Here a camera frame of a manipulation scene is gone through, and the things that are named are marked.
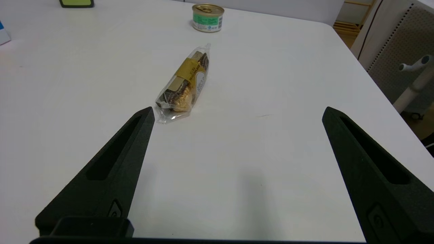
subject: green object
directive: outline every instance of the green object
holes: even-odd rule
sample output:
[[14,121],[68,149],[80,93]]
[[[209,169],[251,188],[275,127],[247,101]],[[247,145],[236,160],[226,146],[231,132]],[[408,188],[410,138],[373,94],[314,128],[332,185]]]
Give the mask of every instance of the green object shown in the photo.
[[92,8],[93,0],[59,0],[64,8]]
[[197,13],[193,13],[193,21],[206,26],[216,26],[218,25],[218,20],[220,16],[203,16]]

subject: pet food can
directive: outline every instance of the pet food can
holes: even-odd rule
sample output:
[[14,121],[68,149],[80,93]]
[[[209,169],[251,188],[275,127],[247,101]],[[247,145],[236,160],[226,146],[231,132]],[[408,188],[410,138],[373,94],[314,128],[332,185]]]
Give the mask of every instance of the pet food can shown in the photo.
[[193,27],[203,32],[221,30],[224,9],[214,4],[193,5]]

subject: gold foil wrapper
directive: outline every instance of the gold foil wrapper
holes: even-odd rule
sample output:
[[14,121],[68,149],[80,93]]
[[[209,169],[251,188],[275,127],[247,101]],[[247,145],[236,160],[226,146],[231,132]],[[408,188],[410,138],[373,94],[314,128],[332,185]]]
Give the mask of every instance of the gold foil wrapper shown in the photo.
[[193,94],[191,92],[191,87],[188,85],[185,89],[182,95],[175,100],[174,102],[174,108],[173,111],[175,112],[182,112],[182,111],[189,111],[191,109],[192,103],[193,103]]

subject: white table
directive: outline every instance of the white table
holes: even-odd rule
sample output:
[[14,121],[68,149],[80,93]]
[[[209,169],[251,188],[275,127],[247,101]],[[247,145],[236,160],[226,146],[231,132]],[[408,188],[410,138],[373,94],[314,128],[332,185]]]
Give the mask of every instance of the white table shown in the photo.
[[226,9],[104,0],[0,3],[0,243],[38,236],[36,215],[136,111],[212,43],[190,117],[155,124],[129,219],[136,237],[364,241],[321,117],[347,113],[434,189],[431,156],[333,29]]

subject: clear plastic bag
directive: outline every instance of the clear plastic bag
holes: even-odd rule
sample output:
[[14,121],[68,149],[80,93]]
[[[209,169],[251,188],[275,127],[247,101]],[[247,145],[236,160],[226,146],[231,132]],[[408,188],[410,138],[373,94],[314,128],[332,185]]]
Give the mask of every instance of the clear plastic bag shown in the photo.
[[166,124],[190,115],[207,80],[211,44],[193,50],[155,100],[158,122]]

